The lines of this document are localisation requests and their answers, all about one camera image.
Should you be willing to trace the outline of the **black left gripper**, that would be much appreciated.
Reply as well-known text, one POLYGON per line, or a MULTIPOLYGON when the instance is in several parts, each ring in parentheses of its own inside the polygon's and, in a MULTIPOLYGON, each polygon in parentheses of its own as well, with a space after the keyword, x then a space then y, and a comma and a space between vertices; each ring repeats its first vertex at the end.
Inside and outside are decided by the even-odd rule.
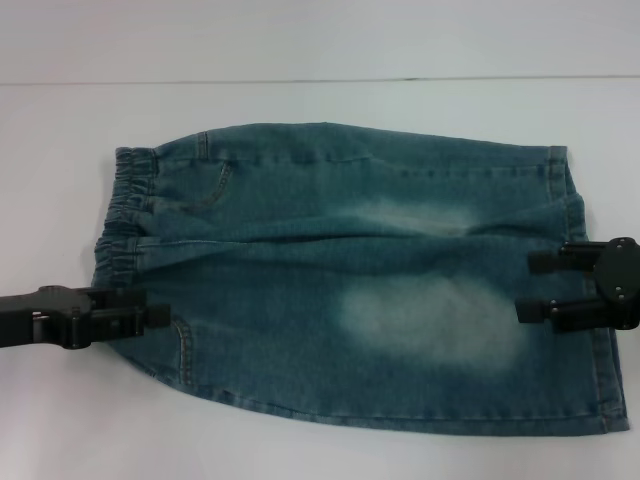
POLYGON ((1 347, 83 349, 97 341, 143 336, 146 329, 168 327, 170 321, 170 306, 147 306, 144 289, 93 289, 91 298, 87 288, 44 286, 1 297, 1 347))

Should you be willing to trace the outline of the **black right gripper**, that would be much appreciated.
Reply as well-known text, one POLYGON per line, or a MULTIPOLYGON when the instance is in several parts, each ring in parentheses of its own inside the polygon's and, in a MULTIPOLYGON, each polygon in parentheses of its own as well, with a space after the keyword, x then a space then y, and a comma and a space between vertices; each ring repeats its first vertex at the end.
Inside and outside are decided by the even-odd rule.
POLYGON ((566 242, 558 250, 528 254, 531 274, 592 272, 600 296, 573 301, 518 299, 518 322, 548 322, 555 332, 639 326, 639 244, 630 237, 605 242, 566 242))

